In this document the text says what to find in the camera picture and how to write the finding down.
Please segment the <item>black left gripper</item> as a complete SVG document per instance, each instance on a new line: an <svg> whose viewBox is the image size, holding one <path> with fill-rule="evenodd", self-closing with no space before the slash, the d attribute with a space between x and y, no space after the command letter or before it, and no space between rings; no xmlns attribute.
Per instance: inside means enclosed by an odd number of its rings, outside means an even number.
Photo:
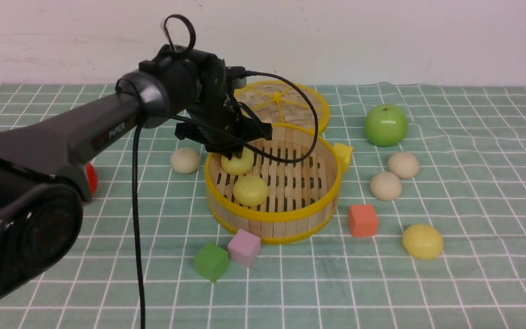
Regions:
<svg viewBox="0 0 526 329"><path fill-rule="evenodd" d="M270 140L272 125L261 121L244 103L236 100L227 87L226 63L211 58L202 67L198 100L187 108L188 122L177 123L175 136L192 140L222 159L242 157L244 144L253 140Z"/></svg>

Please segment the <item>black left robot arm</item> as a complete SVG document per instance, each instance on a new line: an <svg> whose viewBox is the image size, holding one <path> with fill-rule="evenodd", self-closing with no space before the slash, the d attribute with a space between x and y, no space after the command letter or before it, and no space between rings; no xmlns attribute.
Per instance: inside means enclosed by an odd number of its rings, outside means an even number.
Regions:
<svg viewBox="0 0 526 329"><path fill-rule="evenodd" d="M0 131L0 300L71 250L94 195L85 165L131 130L189 110L175 135L209 152L231 158L245 143L271 139L271 124L231 103L244 75L214 54L166 44L123 75L113 94Z"/></svg>

